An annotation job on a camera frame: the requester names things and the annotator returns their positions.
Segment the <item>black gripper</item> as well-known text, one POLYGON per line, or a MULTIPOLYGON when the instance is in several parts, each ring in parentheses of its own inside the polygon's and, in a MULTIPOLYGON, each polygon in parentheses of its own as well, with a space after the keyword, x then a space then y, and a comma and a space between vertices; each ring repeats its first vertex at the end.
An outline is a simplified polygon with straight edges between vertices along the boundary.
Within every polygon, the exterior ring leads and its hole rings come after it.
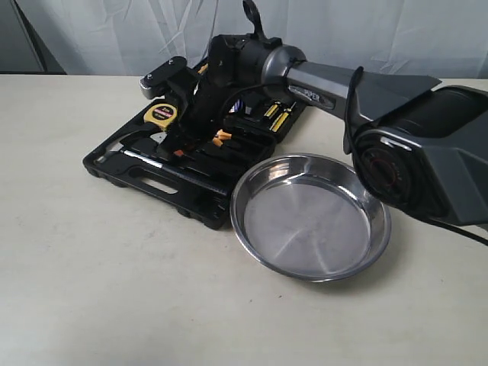
POLYGON ((229 97, 229 87, 213 83, 202 76, 197 91, 186 99, 182 115, 174 122, 164 140, 157 146, 160 159, 185 159, 183 145, 197 145, 210 140, 219 129, 221 108, 229 97))

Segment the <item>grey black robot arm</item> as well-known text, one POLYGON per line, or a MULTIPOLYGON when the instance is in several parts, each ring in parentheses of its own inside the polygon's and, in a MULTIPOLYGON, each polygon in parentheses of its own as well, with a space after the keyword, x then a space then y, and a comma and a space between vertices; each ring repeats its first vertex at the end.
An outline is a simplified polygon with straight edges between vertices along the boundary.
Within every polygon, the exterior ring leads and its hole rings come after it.
POLYGON ((487 93, 425 75, 384 75, 307 60, 280 39, 219 35, 207 71, 160 149, 210 139, 240 92, 304 101, 345 124, 343 149, 362 184, 418 220, 487 222, 487 93))

